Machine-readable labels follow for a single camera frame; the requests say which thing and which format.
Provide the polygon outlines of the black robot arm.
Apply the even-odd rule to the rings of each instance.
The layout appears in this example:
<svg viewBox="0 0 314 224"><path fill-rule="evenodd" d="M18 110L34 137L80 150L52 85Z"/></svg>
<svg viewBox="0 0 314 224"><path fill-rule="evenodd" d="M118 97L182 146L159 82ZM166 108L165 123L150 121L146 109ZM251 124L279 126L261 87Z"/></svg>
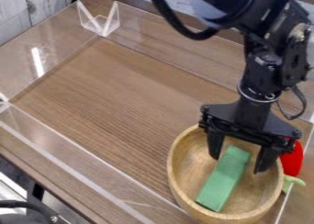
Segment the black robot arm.
<svg viewBox="0 0 314 224"><path fill-rule="evenodd" d="M290 153L302 132L278 118L271 106L281 94L297 91L310 64L307 11L295 0L190 0L201 21L211 28L235 28L245 36L246 69L238 82L239 99L201 108L199 127L207 133L209 152L218 158L227 136L259 145L255 173L266 171Z"/></svg>

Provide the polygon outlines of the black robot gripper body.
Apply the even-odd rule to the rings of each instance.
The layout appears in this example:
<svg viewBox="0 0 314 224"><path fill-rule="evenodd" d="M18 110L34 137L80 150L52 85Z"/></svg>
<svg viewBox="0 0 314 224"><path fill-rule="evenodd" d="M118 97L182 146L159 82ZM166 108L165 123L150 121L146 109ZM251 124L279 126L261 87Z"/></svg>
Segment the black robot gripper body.
<svg viewBox="0 0 314 224"><path fill-rule="evenodd" d="M203 105L199 127L207 133L219 132L262 147L277 147L281 155L290 153L302 132L270 110L267 104L254 104L246 99L234 103Z"/></svg>

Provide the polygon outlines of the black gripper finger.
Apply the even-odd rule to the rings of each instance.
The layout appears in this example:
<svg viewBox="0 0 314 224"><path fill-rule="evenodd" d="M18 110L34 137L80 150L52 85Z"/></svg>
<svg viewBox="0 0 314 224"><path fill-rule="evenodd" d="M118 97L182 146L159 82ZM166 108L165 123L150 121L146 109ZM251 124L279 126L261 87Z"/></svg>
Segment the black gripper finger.
<svg viewBox="0 0 314 224"><path fill-rule="evenodd" d="M281 149L277 147L262 147L258 153L254 173L263 173L275 164L281 155Z"/></svg>
<svg viewBox="0 0 314 224"><path fill-rule="evenodd" d="M219 158L223 141L225 135L222 133L214 131L207 132L209 153L215 160Z"/></svg>

